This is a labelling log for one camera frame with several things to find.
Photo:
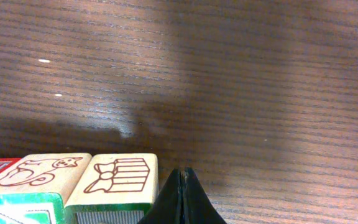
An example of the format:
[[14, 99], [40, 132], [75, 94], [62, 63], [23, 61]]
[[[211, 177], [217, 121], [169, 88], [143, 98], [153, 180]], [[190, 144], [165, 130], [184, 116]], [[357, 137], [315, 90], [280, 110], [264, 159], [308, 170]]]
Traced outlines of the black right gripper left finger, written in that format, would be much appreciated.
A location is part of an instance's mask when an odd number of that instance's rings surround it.
[[181, 213], [181, 172], [173, 169], [155, 203], [138, 224], [180, 224]]

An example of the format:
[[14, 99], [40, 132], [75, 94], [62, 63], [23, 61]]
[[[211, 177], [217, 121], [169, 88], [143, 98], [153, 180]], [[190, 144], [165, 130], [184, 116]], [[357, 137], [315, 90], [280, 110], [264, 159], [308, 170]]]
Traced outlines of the green letter N block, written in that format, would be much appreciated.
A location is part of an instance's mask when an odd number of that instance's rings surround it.
[[0, 223], [64, 223], [89, 153], [30, 154], [0, 173]]

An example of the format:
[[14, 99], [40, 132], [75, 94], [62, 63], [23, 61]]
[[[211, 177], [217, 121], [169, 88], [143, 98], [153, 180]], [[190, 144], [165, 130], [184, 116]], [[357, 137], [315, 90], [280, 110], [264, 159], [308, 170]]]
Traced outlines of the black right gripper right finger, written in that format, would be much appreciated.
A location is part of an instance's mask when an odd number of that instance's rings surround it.
[[212, 206], [194, 170], [190, 167], [185, 168], [183, 221], [185, 224], [226, 224]]

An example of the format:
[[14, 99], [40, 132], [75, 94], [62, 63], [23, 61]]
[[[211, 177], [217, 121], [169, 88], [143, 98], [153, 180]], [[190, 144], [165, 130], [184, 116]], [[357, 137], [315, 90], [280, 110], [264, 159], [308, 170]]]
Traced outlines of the green number 4 block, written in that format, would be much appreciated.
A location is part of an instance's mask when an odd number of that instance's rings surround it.
[[152, 153], [98, 154], [64, 208], [66, 223], [137, 223], [158, 195], [158, 159]]

